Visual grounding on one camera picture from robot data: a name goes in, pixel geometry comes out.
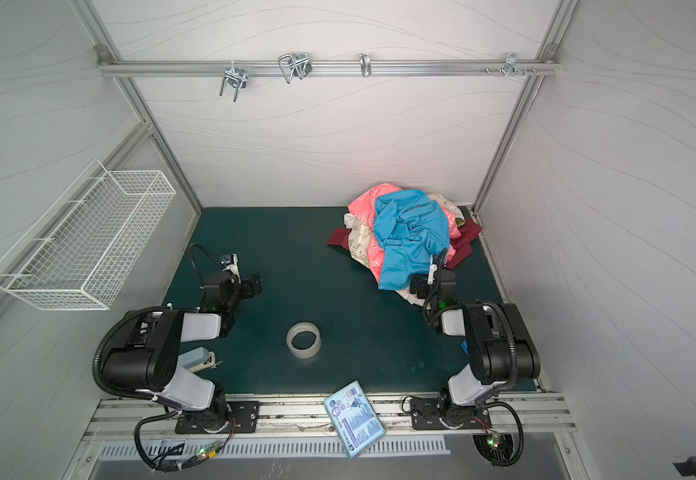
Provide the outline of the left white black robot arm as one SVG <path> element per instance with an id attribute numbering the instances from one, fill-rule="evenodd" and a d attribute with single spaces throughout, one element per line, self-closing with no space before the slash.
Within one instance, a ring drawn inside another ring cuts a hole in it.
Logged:
<path id="1" fill-rule="evenodd" d="M 241 302 L 263 291 L 259 273 L 241 275 L 237 255 L 209 259 L 215 271 L 196 276 L 199 305 L 128 311 L 96 348 L 93 380 L 116 398 L 161 405 L 165 419 L 175 420 L 178 434 L 253 433 L 259 403 L 228 400 L 222 385 L 200 377 L 180 360 L 187 343 L 227 337 Z"/>

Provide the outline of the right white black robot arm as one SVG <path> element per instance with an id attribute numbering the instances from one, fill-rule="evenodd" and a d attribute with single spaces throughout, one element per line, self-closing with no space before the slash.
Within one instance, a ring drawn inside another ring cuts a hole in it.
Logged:
<path id="1" fill-rule="evenodd" d="M 410 293 L 423 301 L 426 324 L 440 335 L 464 340 L 466 365 L 435 398 L 402 401 L 416 431 L 492 430 L 489 406 L 503 391 L 535 380 L 541 360 L 514 303 L 457 299 L 454 271 L 444 269 L 411 279 Z"/>

